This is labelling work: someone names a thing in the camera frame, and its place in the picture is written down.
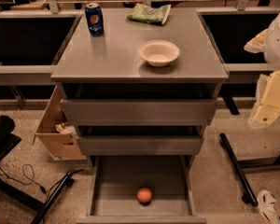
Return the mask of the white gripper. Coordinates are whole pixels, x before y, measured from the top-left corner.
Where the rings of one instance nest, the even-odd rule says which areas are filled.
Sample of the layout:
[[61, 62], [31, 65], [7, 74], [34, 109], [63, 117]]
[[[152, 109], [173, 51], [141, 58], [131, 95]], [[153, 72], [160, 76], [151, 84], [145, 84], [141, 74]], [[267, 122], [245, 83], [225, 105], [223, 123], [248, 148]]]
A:
[[[265, 48], [265, 29], [244, 45], [250, 53], [260, 53]], [[280, 117], [280, 70], [268, 76], [261, 74], [256, 87], [256, 102], [248, 119], [248, 125], [261, 129], [272, 125]]]

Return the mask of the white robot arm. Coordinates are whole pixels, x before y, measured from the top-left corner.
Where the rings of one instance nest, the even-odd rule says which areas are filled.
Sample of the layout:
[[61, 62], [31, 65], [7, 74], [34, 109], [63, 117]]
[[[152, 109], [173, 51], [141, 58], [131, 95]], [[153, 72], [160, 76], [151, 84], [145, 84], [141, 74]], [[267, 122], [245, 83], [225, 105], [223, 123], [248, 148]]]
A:
[[251, 128], [265, 128], [280, 117], [280, 13], [267, 29], [244, 45], [244, 50], [262, 52], [266, 63], [274, 68], [268, 76], [259, 76], [256, 102], [248, 119]]

